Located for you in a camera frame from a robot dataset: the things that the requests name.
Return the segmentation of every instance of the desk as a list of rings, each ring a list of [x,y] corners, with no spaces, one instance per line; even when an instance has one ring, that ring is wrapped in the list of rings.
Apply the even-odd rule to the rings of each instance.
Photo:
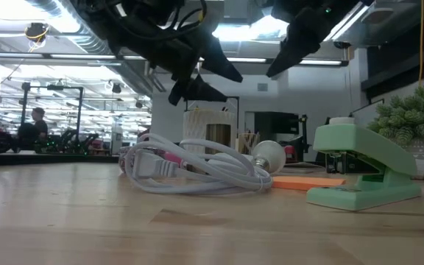
[[[424,264],[423,197],[350,213],[274,189],[131,188],[116,164],[0,166],[0,264]]]

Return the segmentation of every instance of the white light bulb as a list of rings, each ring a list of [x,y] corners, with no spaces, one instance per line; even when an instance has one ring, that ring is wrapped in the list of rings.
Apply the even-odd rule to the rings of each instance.
[[[255,164],[262,166],[269,173],[280,171],[286,164],[284,148],[275,141],[262,141],[251,154]]]

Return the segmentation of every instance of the orange sticky note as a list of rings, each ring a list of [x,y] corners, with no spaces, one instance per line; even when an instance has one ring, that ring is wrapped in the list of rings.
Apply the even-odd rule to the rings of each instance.
[[[323,177],[273,177],[273,188],[287,188],[308,191],[316,187],[331,187],[345,184],[345,179],[331,179]]]

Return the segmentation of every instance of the green stapler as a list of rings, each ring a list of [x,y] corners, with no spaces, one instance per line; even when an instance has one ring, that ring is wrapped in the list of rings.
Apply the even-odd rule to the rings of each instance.
[[[307,202],[359,211],[421,195],[411,180],[417,166],[412,155],[389,139],[355,124],[317,128],[314,149],[327,157],[327,170],[356,177],[336,187],[312,188]]]

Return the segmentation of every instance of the man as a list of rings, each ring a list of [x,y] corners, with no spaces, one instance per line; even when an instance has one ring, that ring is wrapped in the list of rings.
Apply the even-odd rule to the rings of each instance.
[[[43,120],[43,116],[45,115],[45,110],[41,107],[36,107],[32,110],[32,118],[35,121],[34,126],[38,129],[39,138],[45,138],[49,133],[49,128],[47,127],[47,123]]]

